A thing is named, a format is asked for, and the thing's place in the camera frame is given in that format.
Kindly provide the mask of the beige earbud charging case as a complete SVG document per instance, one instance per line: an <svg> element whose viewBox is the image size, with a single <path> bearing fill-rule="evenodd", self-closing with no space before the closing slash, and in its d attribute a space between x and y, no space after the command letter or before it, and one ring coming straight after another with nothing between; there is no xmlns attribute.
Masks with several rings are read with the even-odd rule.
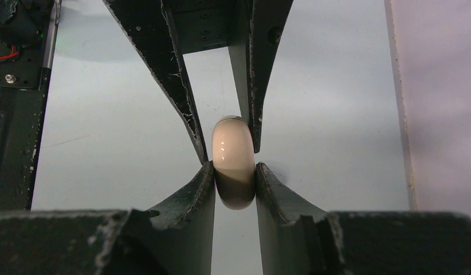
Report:
<svg viewBox="0 0 471 275"><path fill-rule="evenodd" d="M252 136L241 117L225 116L213 128L215 183L222 203L231 210L247 208L256 193Z"/></svg>

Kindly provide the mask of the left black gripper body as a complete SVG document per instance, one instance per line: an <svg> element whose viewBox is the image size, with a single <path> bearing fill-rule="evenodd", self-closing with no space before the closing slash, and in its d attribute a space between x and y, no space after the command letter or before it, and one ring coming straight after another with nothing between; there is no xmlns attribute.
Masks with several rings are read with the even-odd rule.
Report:
<svg viewBox="0 0 471 275"><path fill-rule="evenodd" d="M252 1L162 1L176 54L244 50Z"/></svg>

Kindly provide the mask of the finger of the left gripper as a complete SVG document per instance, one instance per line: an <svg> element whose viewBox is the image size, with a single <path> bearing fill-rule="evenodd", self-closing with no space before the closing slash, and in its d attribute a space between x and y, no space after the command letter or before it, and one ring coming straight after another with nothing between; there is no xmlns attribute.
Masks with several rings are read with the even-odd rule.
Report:
<svg viewBox="0 0 471 275"><path fill-rule="evenodd" d="M292 4L291 0L235 3L228 50L241 116L255 153L261 148L265 95Z"/></svg>
<svg viewBox="0 0 471 275"><path fill-rule="evenodd" d="M208 161L170 1L105 1L109 12L182 119L197 157Z"/></svg>

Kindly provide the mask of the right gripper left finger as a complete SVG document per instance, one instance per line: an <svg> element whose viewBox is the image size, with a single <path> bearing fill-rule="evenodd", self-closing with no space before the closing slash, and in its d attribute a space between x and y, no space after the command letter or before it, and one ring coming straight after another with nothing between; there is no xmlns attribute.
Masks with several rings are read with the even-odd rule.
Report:
<svg viewBox="0 0 471 275"><path fill-rule="evenodd" d="M141 211L0 211L0 274L210 274L214 166Z"/></svg>

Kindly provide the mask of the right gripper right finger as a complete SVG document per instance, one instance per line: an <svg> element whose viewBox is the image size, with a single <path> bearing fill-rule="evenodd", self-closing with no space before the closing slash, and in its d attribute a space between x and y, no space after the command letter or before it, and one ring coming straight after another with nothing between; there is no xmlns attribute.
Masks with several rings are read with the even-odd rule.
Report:
<svg viewBox="0 0 471 275"><path fill-rule="evenodd" d="M256 166L264 274L471 274L471 218L324 211Z"/></svg>

